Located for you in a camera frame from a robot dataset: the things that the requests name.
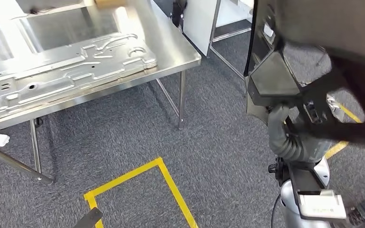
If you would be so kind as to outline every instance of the table top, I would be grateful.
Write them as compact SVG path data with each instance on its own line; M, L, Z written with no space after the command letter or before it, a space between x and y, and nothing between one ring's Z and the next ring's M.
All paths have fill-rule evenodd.
M33 83L37 78L47 81L47 78L55 72L69 70L66 65L72 66L79 60L85 61L89 56L82 53L89 47L86 42L104 43L102 46L94 45L95 51L99 51L102 47L110 50L129 42L113 43L114 45L108 46L110 42L106 40L112 42L120 40L119 37L125 40L136 38L137 41L133 41L131 45L137 45L138 52L141 47L145 50L145 56L139 56L136 61L129 62L136 66L133 66L128 74L107 77L110 73L105 73L102 75L106 75L107 81L103 84L86 82L83 86L77 87L77 90L68 89L76 87L76 79L81 81L80 79L87 77L70 76L66 82L56 80L55 83L51 81L50 83L59 86L71 81L71 86L63 88L59 86L54 93L45 93L44 96L36 94L36 90L34 94L30 93L38 86L40 86L39 91L44 91L43 85L50 85L48 82L31 84L30 80L33 80ZM75 57L68 58L69 53ZM119 66L116 58L114 64L111 64L112 58L97 56L97 53L92 56L96 58L96 62L83 62L79 65L94 67L92 64L101 64L94 70L100 67L102 70L108 70L109 67L113 67L110 70L112 75L120 73L115 67ZM200 61L201 55L153 0L129 0L115 9L97 9L95 6L88 6L1 22L0 129L199 66ZM96 72L91 76L90 73L88 76L94 79L101 78L97 74Z

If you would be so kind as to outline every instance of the robotic end effector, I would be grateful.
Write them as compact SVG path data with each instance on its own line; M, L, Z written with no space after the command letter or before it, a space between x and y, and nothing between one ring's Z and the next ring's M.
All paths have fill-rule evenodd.
M273 36L264 32L265 27L274 31ZM261 42L257 46L264 45L269 52L250 69L255 37ZM323 47L331 59L332 70L301 86L283 56L286 42ZM278 156L269 171L276 174L281 193L288 189L285 184L290 182L296 213L302 219L344 219L342 199L327 190L321 172L329 173L328 166L324 168L325 145L327 140L365 144L365 122L340 122L331 112L327 94L347 89L365 113L365 3L254 0L244 75L248 83L247 112L268 125L269 145ZM293 107L299 111L294 123L288 117ZM327 200L325 206L316 203L322 199Z
M273 37L264 28L274 31ZM254 37L270 50L250 69ZM332 70L300 86L283 57L286 42L323 47ZM297 107L302 123L296 131L316 138L365 144L364 123L342 123L330 112L327 94L352 92L365 113L365 4L358 0L255 0L248 61L244 72L251 97L250 113L267 121L259 106Z

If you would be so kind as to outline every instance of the stainless steel table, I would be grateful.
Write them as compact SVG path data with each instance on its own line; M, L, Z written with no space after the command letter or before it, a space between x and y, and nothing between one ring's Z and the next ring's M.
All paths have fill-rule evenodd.
M61 80L56 80L55 83L52 81L35 82L37 78L44 81L49 77L55 77L55 74L63 73L64 70L69 70L70 67L62 65L56 67L56 65L63 63L64 60L61 57L74 51L74 48L78 48L79 44L85 45L84 48L79 48L80 53L79 51L77 53L72 52L75 57L67 57L66 65L72 66L72 64L77 64L77 61L82 61L79 65L83 67L83 72L88 72L86 67L94 68L97 66L96 69L90 69L91 71L99 70L100 67L101 70L115 67L119 63L114 60L114 64L111 64L112 58L99 55L103 52L94 54L96 62L83 61L92 56L90 54L85 55L85 51L88 51L86 42L101 42L106 41L105 39L117 40L117 36L124 36L126 42L131 38L140 40L140 45L148 49L145 53L151 54L150 57L154 57L155 62L152 59L147 60L146 57L138 58L139 61L145 62L143 64L145 67L139 69L140 71L137 73L135 71L138 70L134 67L134 72L129 71L129 73L133 73L131 75L123 75L119 70L114 71L113 74L103 71L101 73L107 81L98 85L87 82L79 87L75 86L77 80L87 76L88 78L101 79L101 76L97 76L99 74L97 71L95 71L96 76L94 74L73 78L67 76L66 81L63 82ZM35 118L153 80L157 81L175 113L179 116L179 128L182 129L184 124L185 70L198 66L200 61L201 55L152 0L130 0L116 9L98 10L95 6L89 6L1 22L0 129L25 121L30 122L36 169L28 167L1 151L0 161L31 174L45 184L51 184L52 179L41 174ZM41 70L43 69L42 66L50 66L51 68ZM180 73L178 108L160 81L161 77L175 73ZM112 75L116 74L120 76L113 78ZM63 86L64 83L69 83L70 78L73 80L70 86ZM58 89L45 91L44 95L39 95L35 93L38 86L40 86L38 91L44 91L45 86L48 89L57 86Z

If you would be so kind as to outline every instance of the black cable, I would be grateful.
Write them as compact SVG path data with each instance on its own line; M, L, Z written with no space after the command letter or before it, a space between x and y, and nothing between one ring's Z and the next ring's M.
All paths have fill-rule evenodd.
M279 199L280 199L280 194L278 195L278 197L276 197L275 203L273 204L272 215L271 215L271 228L273 228L273 216L275 215L275 209Z
M249 75L248 70L250 68L250 59L252 54L252 46L254 45L254 37L255 37L255 25L257 23L257 11L258 11L258 0L254 0L252 10L252 22L251 22L251 34L250 34L250 45L248 48L248 54L247 54L247 62L244 67L244 77L247 77Z
M52 7L52 8L50 8L50 9L47 9L47 10L40 10L40 11L33 11L33 9L31 9L31 10L30 10L30 13L26 14L25 16L15 17L15 18L11 18L11 19L9 19L9 20L13 20L13 19L17 19L17 18L25 18L25 17L27 17L27 16L29 16L29 15L31 15L31 14L37 15L37 14L39 14L39 13L47 13L47 12L49 12L49 11L53 10L53 9L55 9L55 8L54 8L54 7Z

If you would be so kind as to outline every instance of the gray carpet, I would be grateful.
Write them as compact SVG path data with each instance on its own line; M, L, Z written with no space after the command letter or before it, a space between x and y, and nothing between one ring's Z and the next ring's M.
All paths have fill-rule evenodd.
M237 47L245 46L248 36L214 46L241 70L247 51ZM294 47L287 53L295 73L308 78L329 67L329 60L318 72L305 66L320 55ZM279 193L267 172L274 156L266 126L245 115L245 85L213 54L187 77L182 131L155 82L42 117L43 172L56 183L44 186L0 164L0 227L72 227L88 212L84 193L159 156L199 227L270 227ZM162 82L177 102L178 76ZM28 123L1 132L11 136L3 150L32 165ZM365 199L365 148L348 146L329 164L331 187L347 205ZM158 168L99 195L97 203L106 228L188 227ZM282 227L279 215L278 210L276 227Z

